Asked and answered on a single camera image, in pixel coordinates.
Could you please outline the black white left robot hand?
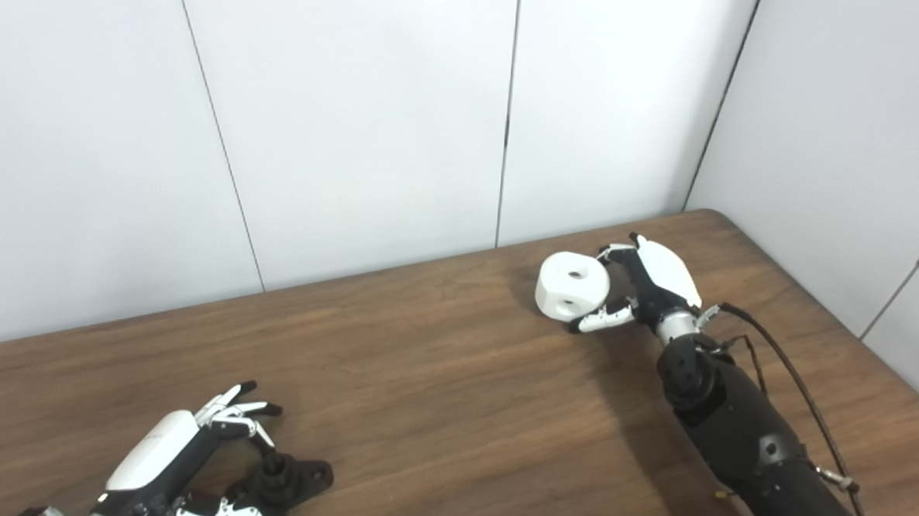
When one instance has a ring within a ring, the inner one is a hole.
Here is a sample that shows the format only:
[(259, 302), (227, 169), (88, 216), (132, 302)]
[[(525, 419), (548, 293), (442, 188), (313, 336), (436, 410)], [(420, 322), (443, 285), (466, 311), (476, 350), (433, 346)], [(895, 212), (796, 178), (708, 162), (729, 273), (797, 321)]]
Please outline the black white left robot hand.
[(165, 415), (118, 465), (88, 516), (287, 516), (278, 507), (244, 496), (201, 497), (188, 484), (223, 442), (248, 439), (267, 456), (275, 452), (257, 415), (278, 416), (267, 401), (241, 403), (256, 381), (233, 385), (200, 410)]

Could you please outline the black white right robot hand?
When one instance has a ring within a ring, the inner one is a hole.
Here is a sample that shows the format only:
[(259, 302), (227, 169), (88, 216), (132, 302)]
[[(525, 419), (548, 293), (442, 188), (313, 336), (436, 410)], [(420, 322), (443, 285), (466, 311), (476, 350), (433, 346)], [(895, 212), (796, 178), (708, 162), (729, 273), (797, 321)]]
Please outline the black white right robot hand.
[(571, 320), (567, 330), (576, 335), (635, 322), (650, 329), (662, 346), (700, 332), (702, 298), (685, 262), (637, 232), (629, 237), (630, 244), (610, 243), (595, 259), (605, 267), (623, 267), (631, 293)]

